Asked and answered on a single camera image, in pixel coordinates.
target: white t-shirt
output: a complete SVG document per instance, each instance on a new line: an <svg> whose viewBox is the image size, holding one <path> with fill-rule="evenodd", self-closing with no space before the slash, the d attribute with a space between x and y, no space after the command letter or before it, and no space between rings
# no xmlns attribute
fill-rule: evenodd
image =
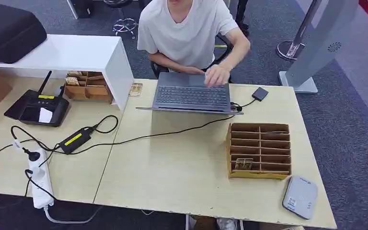
<svg viewBox="0 0 368 230"><path fill-rule="evenodd" d="M223 0L193 0L181 23L171 17L167 0L152 0L140 15L138 50L159 51L180 65L205 69L215 58L215 36L236 27Z"/></svg>

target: cardboard organizer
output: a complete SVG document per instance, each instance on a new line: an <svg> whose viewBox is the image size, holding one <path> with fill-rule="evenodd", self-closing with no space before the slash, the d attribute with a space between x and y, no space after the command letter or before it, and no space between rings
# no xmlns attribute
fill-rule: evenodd
<svg viewBox="0 0 368 230"><path fill-rule="evenodd" d="M226 147L228 177L285 179L291 175L288 125L232 123Z"/></svg>
<svg viewBox="0 0 368 230"><path fill-rule="evenodd" d="M75 77L78 85L66 84L64 93L73 100L100 100L112 103L112 94L100 72L68 73L67 77Z"/></svg>

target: laptop keyboard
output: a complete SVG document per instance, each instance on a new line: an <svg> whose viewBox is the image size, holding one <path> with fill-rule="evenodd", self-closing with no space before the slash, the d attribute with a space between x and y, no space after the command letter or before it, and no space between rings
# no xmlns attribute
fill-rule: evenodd
<svg viewBox="0 0 368 230"><path fill-rule="evenodd" d="M158 103L226 106L228 104L226 94L223 85L212 88L159 86L156 101Z"/></svg>

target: power strip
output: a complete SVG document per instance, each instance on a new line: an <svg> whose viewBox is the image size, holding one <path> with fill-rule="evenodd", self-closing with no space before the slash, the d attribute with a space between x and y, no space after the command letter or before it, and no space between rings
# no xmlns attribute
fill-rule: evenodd
<svg viewBox="0 0 368 230"><path fill-rule="evenodd" d="M29 169L33 171L33 174L31 174L31 178L40 187L47 190L50 194L53 194L47 162L39 167L39 165L46 160L46 152L42 148L36 150L36 152L40 153L39 159L36 161L29 161ZM54 199L51 196L49 196L40 188L36 187L34 184L31 183L31 185L33 205L35 208L43 208L48 205L54 205Z"/></svg>

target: hand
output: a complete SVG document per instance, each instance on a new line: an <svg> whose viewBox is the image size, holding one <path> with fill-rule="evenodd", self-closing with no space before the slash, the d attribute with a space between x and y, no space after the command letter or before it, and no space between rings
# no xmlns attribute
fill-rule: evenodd
<svg viewBox="0 0 368 230"><path fill-rule="evenodd" d="M213 65L205 73L205 85L211 87L213 85L223 85L228 82L229 71L220 65Z"/></svg>
<svg viewBox="0 0 368 230"><path fill-rule="evenodd" d="M192 66L186 66L180 72L193 73L193 74L205 74L202 70L192 67Z"/></svg>

